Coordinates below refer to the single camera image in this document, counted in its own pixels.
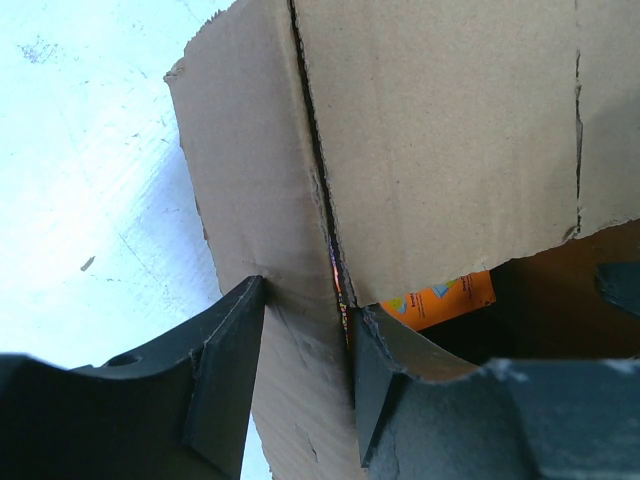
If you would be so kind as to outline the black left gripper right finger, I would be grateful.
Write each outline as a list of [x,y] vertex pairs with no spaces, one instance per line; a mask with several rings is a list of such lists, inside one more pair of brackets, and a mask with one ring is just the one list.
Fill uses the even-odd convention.
[[351,322],[361,465],[373,479],[635,479],[635,360],[458,358],[377,306]]

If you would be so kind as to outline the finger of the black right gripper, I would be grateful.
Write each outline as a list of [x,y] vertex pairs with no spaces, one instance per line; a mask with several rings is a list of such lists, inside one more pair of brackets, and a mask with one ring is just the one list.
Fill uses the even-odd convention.
[[640,265],[638,262],[599,264],[595,274],[601,298],[635,316],[640,316]]

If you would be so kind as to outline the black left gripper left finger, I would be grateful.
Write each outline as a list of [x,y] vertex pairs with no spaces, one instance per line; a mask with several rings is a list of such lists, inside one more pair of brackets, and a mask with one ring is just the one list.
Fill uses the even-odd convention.
[[1,358],[5,479],[237,479],[265,313],[250,276],[104,365]]

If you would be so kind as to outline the orange product carton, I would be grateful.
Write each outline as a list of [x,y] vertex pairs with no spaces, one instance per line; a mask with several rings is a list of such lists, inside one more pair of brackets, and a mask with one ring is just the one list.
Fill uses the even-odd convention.
[[410,292],[380,304],[392,318],[414,331],[438,325],[493,304],[491,274],[482,271]]

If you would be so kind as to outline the brown cardboard express box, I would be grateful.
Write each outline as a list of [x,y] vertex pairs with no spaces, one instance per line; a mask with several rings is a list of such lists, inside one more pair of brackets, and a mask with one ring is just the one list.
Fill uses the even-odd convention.
[[490,272],[493,304],[415,331],[477,366],[639,364],[595,282],[639,263],[637,2],[237,1],[165,80],[220,289],[269,287],[274,478],[373,479],[351,322],[406,293]]

